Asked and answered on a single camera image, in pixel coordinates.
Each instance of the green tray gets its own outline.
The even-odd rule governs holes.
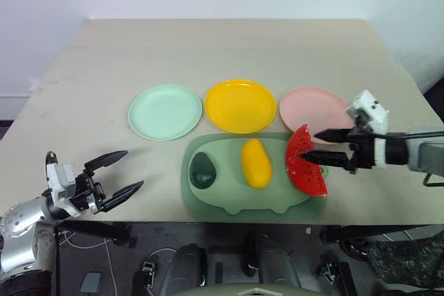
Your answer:
[[[239,142],[245,142],[247,139],[281,139],[288,141],[290,138],[289,133],[255,133],[255,134],[208,134],[198,138],[195,138],[186,148],[184,159],[182,161],[180,188],[182,193],[182,200],[185,206],[190,210],[195,218],[201,220],[215,221],[215,222],[295,222],[304,219],[315,218],[322,213],[326,199],[310,197],[308,200],[300,204],[289,207],[285,213],[278,214],[271,209],[244,209],[238,214],[229,214],[224,208],[212,206],[201,200],[199,200],[191,190],[189,181],[189,165],[192,157],[200,151],[200,147],[218,140],[223,139],[240,139]]]

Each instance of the yellow mango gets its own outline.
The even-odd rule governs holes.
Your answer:
[[[241,160],[248,185],[255,189],[263,189],[268,185],[273,169],[265,148],[258,139],[250,139],[244,144]]]

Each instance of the floor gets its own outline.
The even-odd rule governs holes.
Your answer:
[[[434,225],[413,229],[409,233],[414,238],[431,236],[443,229]],[[112,268],[116,277],[118,295],[130,295],[133,273],[140,270],[149,254],[163,247],[179,248],[189,243],[197,243],[208,253],[209,274],[207,283],[214,284],[215,263],[223,263],[223,283],[256,282],[257,275],[248,278],[241,271],[241,251],[247,231],[267,234],[279,241],[290,253],[303,288],[340,295],[336,287],[315,275],[316,268],[324,257],[336,261],[347,261],[350,265],[359,296],[379,295],[377,288],[415,291],[416,288],[382,283],[367,263],[346,256],[337,244],[324,245],[318,234],[321,226],[309,225],[261,225],[261,224],[219,224],[219,223],[136,223],[133,234],[138,235],[135,248],[116,246],[109,243]],[[407,240],[403,233],[389,234],[393,240]],[[388,241],[378,236],[380,241]],[[76,245],[90,246],[102,242],[92,236],[75,235],[70,241]],[[157,295],[168,261],[173,255],[170,251],[154,256],[158,271],[155,276],[153,294]],[[88,272],[101,272],[101,291],[95,295],[114,295],[114,287],[105,246],[90,250],[79,250],[64,243],[60,246],[60,285],[61,295],[86,295],[80,293],[80,286]]]

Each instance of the pink plate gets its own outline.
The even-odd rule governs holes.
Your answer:
[[[280,100],[280,116],[293,132],[307,124],[311,140],[328,143],[314,137],[327,128],[351,128],[352,119],[345,113],[347,101],[315,87],[299,87],[287,92]]]

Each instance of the toy watermelon slice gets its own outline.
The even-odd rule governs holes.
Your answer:
[[[291,136],[285,162],[293,185],[303,193],[318,197],[327,195],[327,187],[318,164],[308,162],[300,154],[311,150],[311,137],[307,125],[302,125]]]

